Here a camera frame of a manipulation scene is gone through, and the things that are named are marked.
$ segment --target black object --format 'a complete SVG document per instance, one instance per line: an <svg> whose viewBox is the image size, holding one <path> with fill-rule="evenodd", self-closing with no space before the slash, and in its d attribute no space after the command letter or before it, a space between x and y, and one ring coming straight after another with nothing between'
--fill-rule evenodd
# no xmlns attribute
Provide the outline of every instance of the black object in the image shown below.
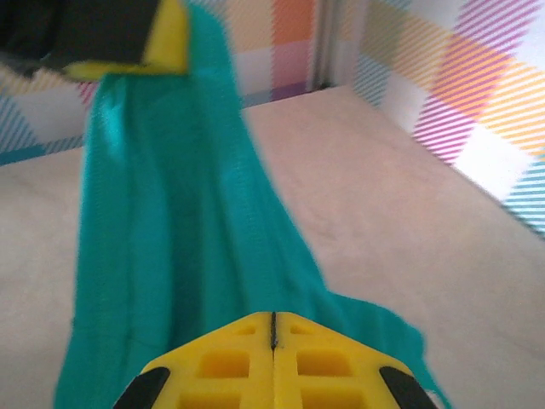
<svg viewBox="0 0 545 409"><path fill-rule="evenodd" d="M159 0L0 0L0 62L31 77L74 62L140 64Z"/></svg>
<svg viewBox="0 0 545 409"><path fill-rule="evenodd" d="M379 372L398 402L399 409L437 409L426 391L411 375L391 366L383 366Z"/></svg>
<svg viewBox="0 0 545 409"><path fill-rule="evenodd" d="M26 77L53 48L65 0L2 0L0 61Z"/></svg>
<svg viewBox="0 0 545 409"><path fill-rule="evenodd" d="M152 409L169 375L169 369L164 367L142 373L130 383L113 409Z"/></svg>

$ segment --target teal cloth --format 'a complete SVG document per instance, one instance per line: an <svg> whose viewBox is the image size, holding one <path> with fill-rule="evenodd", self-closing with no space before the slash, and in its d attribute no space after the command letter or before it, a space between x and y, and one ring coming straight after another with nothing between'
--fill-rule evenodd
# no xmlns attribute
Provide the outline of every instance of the teal cloth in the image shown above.
<svg viewBox="0 0 545 409"><path fill-rule="evenodd" d="M326 289L252 145L221 25L189 11L188 76L111 75L95 97L55 407L112 407L149 360L256 311L294 312L390 354L445 398L415 328Z"/></svg>

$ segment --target square hole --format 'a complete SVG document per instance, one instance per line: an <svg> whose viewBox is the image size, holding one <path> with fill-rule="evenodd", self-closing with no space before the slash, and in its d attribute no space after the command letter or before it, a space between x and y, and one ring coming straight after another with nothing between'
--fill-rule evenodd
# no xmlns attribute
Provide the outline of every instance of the square hole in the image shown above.
<svg viewBox="0 0 545 409"><path fill-rule="evenodd" d="M358 390L302 389L302 409L364 409Z"/></svg>
<svg viewBox="0 0 545 409"><path fill-rule="evenodd" d="M198 377L248 377L250 356L244 351L212 351L201 359Z"/></svg>
<svg viewBox="0 0 545 409"><path fill-rule="evenodd" d="M314 377L352 376L346 355L321 349L297 352L297 373Z"/></svg>
<svg viewBox="0 0 545 409"><path fill-rule="evenodd" d="M239 409L240 395L189 395L182 396L178 409Z"/></svg>

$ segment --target plaid patterned wall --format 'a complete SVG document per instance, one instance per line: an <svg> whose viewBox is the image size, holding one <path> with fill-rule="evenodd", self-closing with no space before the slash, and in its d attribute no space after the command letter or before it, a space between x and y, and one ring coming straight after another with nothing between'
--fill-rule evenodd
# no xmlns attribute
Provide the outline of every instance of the plaid patterned wall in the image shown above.
<svg viewBox="0 0 545 409"><path fill-rule="evenodd" d="M545 1L366 3L355 91L545 236Z"/></svg>
<svg viewBox="0 0 545 409"><path fill-rule="evenodd" d="M318 0L187 0L225 21L246 106L309 90ZM0 66L0 165L81 147L96 84Z"/></svg>

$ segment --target orange square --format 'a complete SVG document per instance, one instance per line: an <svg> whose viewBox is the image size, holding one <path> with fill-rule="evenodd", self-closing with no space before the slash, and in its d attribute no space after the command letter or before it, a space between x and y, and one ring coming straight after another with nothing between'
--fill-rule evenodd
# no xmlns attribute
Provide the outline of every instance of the orange square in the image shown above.
<svg viewBox="0 0 545 409"><path fill-rule="evenodd" d="M432 94L459 112L479 120L510 60L509 55L453 35Z"/></svg>
<svg viewBox="0 0 545 409"><path fill-rule="evenodd" d="M316 0L274 0L274 45L310 40Z"/></svg>

